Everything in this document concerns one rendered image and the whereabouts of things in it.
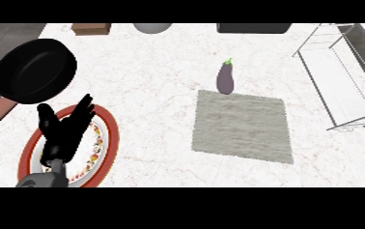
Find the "red rimmed patterned plate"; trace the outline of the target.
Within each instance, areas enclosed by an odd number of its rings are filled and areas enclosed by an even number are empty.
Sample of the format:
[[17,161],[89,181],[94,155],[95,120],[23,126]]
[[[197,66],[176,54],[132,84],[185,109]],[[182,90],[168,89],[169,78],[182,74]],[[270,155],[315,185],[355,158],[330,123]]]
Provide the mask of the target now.
[[[97,116],[89,125],[77,155],[66,168],[70,187],[97,187],[108,174],[117,156],[120,142],[117,122],[103,106],[95,105],[95,111]],[[45,143],[46,138],[38,129],[21,154],[20,180],[32,173],[52,171],[40,163]]]

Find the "grey woven placemat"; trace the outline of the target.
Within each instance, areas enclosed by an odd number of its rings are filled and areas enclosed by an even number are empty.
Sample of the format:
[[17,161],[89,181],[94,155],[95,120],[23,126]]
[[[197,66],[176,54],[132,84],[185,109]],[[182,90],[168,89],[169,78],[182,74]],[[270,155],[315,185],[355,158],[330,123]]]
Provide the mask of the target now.
[[200,90],[193,150],[293,164],[284,100]]

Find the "brown wooden box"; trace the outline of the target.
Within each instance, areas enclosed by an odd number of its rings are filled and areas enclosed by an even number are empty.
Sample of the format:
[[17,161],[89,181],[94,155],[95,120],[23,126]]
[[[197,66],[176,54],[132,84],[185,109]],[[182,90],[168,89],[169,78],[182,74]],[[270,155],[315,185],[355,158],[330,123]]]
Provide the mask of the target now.
[[107,35],[110,33],[110,23],[74,23],[72,30],[77,36]]

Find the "grey round bowl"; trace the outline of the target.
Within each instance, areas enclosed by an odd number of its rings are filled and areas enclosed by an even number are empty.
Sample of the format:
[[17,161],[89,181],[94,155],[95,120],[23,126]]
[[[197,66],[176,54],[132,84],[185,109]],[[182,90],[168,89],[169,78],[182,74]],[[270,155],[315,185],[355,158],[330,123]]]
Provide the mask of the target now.
[[160,34],[172,27],[172,23],[137,23],[135,27],[145,34]]

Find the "purple eggplant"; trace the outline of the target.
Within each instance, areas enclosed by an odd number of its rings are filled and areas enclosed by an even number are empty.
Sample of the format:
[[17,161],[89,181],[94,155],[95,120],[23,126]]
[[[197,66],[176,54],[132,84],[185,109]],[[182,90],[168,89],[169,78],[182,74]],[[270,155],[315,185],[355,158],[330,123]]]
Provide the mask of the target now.
[[218,75],[218,89],[225,95],[230,95],[234,91],[233,59],[224,62]]

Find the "black frying pan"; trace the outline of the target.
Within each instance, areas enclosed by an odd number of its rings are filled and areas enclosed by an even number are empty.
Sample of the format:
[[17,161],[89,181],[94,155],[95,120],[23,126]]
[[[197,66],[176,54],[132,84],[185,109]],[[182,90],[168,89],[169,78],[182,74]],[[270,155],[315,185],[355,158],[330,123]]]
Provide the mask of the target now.
[[20,103],[54,98],[76,71],[77,60],[61,41],[38,39],[21,44],[0,60],[0,121]]

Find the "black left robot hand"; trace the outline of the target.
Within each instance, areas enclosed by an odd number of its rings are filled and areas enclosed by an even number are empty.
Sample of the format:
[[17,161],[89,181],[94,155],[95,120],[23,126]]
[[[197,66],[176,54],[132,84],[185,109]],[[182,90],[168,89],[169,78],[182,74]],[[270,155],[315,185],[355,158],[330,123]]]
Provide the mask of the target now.
[[69,117],[60,119],[52,106],[40,103],[39,128],[46,137],[40,162],[45,166],[52,165],[55,159],[64,163],[73,160],[82,142],[85,131],[97,115],[92,96],[86,95]]

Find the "dark grey rectangular appliance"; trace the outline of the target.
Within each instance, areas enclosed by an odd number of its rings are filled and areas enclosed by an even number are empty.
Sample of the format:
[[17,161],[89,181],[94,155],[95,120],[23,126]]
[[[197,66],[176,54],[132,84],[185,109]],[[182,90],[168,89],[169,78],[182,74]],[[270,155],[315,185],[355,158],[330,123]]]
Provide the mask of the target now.
[[292,23],[219,23],[218,31],[233,34],[284,34]]

